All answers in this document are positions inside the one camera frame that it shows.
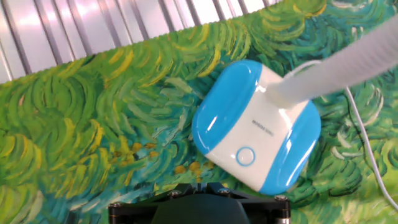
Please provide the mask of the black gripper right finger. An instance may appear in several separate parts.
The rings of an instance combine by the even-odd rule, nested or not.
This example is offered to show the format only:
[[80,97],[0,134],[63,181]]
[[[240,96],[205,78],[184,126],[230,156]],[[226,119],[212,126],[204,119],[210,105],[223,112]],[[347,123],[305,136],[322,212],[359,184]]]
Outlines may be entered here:
[[213,198],[206,204],[211,221],[217,223],[276,223],[291,222],[290,200],[285,195],[258,197],[229,189],[220,183],[208,183],[205,193]]

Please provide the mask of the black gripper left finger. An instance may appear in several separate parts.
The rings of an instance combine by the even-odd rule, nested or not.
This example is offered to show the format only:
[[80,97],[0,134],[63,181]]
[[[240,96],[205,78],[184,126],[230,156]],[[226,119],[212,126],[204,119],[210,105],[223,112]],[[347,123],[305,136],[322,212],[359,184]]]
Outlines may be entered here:
[[108,205],[109,224],[134,223],[139,218],[152,219],[165,202],[201,192],[202,184],[178,184],[172,190],[137,203],[113,202]]

